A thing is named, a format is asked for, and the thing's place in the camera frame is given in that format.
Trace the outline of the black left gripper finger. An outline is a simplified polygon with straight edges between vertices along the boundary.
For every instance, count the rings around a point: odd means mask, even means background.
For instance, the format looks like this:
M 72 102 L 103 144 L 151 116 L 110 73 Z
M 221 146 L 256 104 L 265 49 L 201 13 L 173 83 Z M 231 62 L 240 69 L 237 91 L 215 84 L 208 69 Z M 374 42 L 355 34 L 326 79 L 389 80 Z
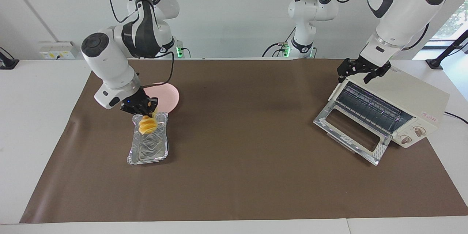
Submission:
M 391 64 L 385 64 L 382 67 L 371 69 L 366 75 L 366 77 L 364 77 L 364 83 L 368 84 L 374 78 L 383 77 L 391 68 L 391 66 L 392 66 Z
M 350 58 L 344 59 L 344 61 L 337 67 L 338 82 L 343 83 L 346 77 L 354 75 L 356 71 L 356 60 Z

